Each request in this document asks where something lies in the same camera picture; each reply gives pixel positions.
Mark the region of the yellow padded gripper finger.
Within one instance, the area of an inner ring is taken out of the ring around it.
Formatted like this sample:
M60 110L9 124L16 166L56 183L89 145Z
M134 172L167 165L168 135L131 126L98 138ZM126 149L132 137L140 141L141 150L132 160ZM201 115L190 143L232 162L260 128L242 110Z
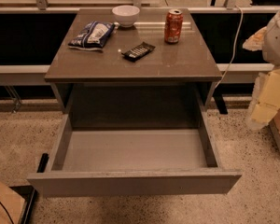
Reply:
M262 27L250 36L243 44L243 48L250 51L262 50L267 27Z
M255 101L251 119L256 123L268 124L280 109L280 68L268 74L259 74L256 79Z

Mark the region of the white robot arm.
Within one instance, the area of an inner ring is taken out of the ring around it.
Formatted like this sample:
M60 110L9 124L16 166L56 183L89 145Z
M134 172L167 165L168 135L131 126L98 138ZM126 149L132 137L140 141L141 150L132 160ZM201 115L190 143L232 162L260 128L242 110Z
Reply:
M274 70L267 75L257 77L248 108L248 125L251 129L260 129L266 126L280 109L280 10L266 27L244 42L243 48L261 50L263 59L274 65Z

